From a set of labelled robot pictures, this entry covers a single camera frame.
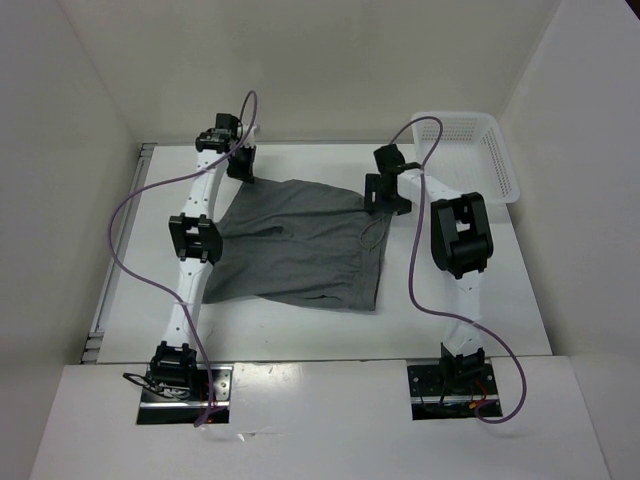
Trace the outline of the grey shorts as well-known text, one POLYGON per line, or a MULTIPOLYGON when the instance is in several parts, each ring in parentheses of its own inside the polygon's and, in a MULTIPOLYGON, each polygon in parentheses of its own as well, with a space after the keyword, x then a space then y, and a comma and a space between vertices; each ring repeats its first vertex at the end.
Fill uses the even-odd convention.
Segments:
POLYGON ((302 180, 244 184, 217 224, 223 253, 202 301, 260 297, 372 312, 390 224, 351 190, 302 180))

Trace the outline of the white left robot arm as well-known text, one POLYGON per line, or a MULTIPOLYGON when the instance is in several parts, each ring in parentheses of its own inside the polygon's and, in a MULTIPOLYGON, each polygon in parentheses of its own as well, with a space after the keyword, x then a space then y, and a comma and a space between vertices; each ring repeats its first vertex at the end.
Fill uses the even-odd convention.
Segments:
POLYGON ((163 396, 185 400, 202 388, 197 361, 198 317, 206 281, 223 253, 214 206, 225 175, 253 182, 254 129, 232 115, 219 113, 214 126, 195 140, 197 173, 180 213, 168 227, 179 263, 178 299, 164 337, 152 357, 147 381, 163 396))

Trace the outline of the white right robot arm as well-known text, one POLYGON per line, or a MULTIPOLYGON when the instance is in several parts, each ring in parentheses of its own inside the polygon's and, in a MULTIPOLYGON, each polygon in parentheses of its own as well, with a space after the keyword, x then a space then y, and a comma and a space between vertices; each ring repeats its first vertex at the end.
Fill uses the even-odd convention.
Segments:
POLYGON ((480 285, 494 252, 483 196, 461 193, 407 162, 395 145, 374 151, 378 169, 365 176, 364 209, 369 213, 429 216, 430 251, 446 280, 453 318, 441 342, 438 378, 450 393, 460 393, 484 371, 485 351, 479 331, 480 285))

